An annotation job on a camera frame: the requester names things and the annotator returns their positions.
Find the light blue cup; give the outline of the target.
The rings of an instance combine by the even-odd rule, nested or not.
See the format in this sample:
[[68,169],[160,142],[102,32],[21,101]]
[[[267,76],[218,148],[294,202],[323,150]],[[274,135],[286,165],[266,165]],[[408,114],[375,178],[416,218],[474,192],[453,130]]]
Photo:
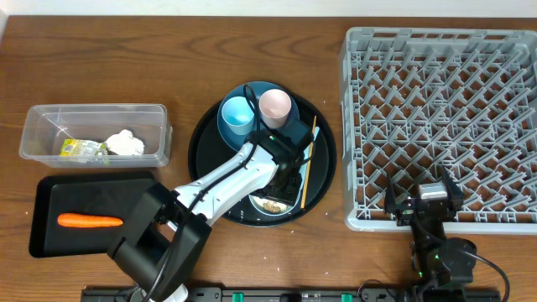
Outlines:
[[253,128],[254,112],[244,96],[235,96],[223,104],[222,117],[236,135],[247,135]]

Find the white napkin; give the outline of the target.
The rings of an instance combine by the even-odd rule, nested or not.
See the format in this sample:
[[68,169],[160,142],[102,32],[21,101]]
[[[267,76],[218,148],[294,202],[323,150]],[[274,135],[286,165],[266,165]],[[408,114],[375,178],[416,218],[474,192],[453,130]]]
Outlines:
[[143,141],[135,138],[127,129],[113,134],[104,144],[108,152],[116,155],[142,155],[145,148]]

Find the brown food scrap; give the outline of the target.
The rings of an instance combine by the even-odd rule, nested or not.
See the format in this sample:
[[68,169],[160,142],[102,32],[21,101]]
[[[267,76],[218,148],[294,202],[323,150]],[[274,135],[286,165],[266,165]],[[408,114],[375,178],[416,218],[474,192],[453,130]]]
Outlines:
[[263,203],[263,208],[267,212],[278,214],[286,211],[289,206],[284,203],[268,200]]

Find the light blue bowl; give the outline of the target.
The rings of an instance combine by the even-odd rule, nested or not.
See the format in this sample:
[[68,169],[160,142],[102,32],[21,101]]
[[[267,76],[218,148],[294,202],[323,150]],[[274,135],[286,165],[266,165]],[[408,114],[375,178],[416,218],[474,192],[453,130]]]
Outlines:
[[266,216],[283,216],[283,215],[286,215],[286,214],[289,214],[299,203],[299,199],[296,199],[293,203],[291,203],[290,205],[289,204],[286,204],[289,206],[289,208],[284,211],[284,212],[281,212],[281,213],[278,213],[278,214],[274,214],[274,213],[270,213],[270,212],[267,212],[266,210],[264,210],[263,208],[263,203],[265,201],[268,201],[270,199],[267,199],[267,198],[261,198],[261,197],[257,197],[255,195],[250,195],[249,196],[249,200],[251,202],[251,204],[253,205],[253,207],[259,211],[261,214],[264,214]]

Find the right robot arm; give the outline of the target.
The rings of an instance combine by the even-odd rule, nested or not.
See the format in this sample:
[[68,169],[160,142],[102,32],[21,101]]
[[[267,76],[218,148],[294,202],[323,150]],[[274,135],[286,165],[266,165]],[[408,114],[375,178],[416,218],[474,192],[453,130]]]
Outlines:
[[[388,180],[384,212],[395,216],[399,227],[412,231],[412,264],[420,281],[393,293],[393,301],[501,301],[510,296],[507,274],[495,263],[477,254],[477,246],[464,238],[448,237],[444,224],[453,221],[462,208],[463,192],[441,168],[441,181],[422,184],[418,195],[397,201],[394,183]],[[503,279],[504,293],[494,290],[466,290],[473,282],[473,269],[482,262]]]

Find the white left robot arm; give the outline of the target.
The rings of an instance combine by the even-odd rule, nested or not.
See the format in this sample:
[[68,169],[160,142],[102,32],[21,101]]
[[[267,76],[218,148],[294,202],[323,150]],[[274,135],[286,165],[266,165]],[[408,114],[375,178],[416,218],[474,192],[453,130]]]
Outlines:
[[149,187],[123,223],[108,256],[138,286],[144,301],[184,301],[185,282],[211,234],[213,224],[248,195],[294,201],[304,151],[314,140],[298,119],[272,129],[262,120],[253,88],[242,93],[255,126],[227,162],[204,177],[168,190]]

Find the orange carrot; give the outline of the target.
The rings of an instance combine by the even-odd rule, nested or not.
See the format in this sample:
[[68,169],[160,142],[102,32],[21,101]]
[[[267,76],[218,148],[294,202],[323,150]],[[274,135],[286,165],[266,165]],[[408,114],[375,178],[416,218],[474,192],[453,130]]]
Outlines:
[[101,228],[119,227],[123,220],[112,216],[90,216],[76,213],[60,214],[57,223],[62,227],[71,228]]

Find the green yellow snack wrapper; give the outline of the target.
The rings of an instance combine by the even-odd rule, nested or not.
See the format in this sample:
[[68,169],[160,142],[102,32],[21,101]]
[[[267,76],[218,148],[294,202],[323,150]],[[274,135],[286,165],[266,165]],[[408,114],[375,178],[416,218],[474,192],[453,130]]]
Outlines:
[[77,163],[106,163],[108,151],[105,143],[91,140],[67,138],[61,149],[60,157],[68,157]]

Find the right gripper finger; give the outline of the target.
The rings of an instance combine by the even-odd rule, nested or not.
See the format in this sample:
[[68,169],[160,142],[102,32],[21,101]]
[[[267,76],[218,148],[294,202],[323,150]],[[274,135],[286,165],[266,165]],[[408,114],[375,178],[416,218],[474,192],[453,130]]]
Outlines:
[[385,193],[385,202],[386,206],[395,206],[396,205],[396,196],[394,193],[394,186],[391,177],[387,176],[388,185]]
[[464,195],[459,186],[455,181],[450,177],[448,171],[445,167],[441,166],[441,179],[446,187],[446,192],[448,195],[448,200],[451,204],[453,210],[460,210],[463,205]]

